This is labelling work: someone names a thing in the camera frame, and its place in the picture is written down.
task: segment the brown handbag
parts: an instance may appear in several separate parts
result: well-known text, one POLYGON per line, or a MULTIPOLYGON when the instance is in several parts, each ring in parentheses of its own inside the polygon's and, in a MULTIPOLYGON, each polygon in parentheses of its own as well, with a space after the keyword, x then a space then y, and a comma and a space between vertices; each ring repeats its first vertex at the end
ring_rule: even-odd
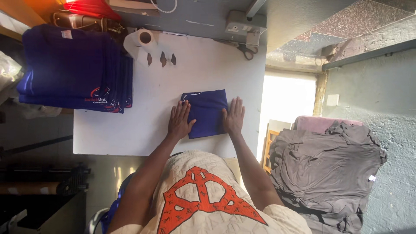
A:
POLYGON ((124 38, 129 34, 127 29, 117 21, 108 18, 95 18, 86 15, 57 12, 53 14, 53 23, 58 27, 82 29, 85 31, 108 32, 115 42, 123 47, 124 38))

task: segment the person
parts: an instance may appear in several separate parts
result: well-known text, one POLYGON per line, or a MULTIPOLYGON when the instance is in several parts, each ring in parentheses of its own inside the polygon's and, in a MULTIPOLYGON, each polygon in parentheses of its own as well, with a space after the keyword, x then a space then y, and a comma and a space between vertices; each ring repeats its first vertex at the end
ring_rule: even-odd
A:
POLYGON ((168 134, 131 178, 108 234, 310 234, 303 217, 286 208, 241 134, 245 107, 237 97, 223 109, 247 193, 219 156, 191 150, 170 157, 188 123, 191 105, 172 107, 168 134))

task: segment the wooden chair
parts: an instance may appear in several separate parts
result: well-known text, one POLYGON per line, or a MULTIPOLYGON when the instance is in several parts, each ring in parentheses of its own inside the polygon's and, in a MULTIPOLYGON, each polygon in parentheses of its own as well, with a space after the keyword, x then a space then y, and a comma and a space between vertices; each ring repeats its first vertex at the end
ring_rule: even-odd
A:
POLYGON ((267 131, 266 147, 265 147, 264 155, 263 155, 263 169, 269 174, 272 171, 272 168, 270 167, 270 155, 269 155, 270 144, 272 144, 272 142, 275 140, 277 135, 279 135, 279 133, 276 131, 273 131, 273 130, 267 131))

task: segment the hand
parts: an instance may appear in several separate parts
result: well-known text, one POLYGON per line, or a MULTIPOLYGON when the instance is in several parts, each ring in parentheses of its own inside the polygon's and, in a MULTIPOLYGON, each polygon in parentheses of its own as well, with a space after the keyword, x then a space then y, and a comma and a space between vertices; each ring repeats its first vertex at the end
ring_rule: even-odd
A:
POLYGON ((178 106, 172 107, 171 119, 169 120, 168 136, 173 137, 176 140, 184 138, 192 129, 196 119, 192 120, 188 124, 188 116, 191 105, 186 100, 183 104, 182 101, 178 102, 178 106))
POLYGON ((224 130, 230 135, 235 136, 241 134, 243 127, 245 107, 240 97, 233 98, 231 102, 230 112, 223 109, 223 126, 224 130))

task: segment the light switch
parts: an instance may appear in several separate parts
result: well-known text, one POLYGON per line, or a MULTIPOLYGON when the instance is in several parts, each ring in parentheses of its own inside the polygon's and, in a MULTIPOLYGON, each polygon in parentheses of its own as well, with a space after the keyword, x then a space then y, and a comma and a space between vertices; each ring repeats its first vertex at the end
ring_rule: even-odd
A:
POLYGON ((335 107, 338 105, 339 94, 331 94, 327 96, 327 106, 335 107))

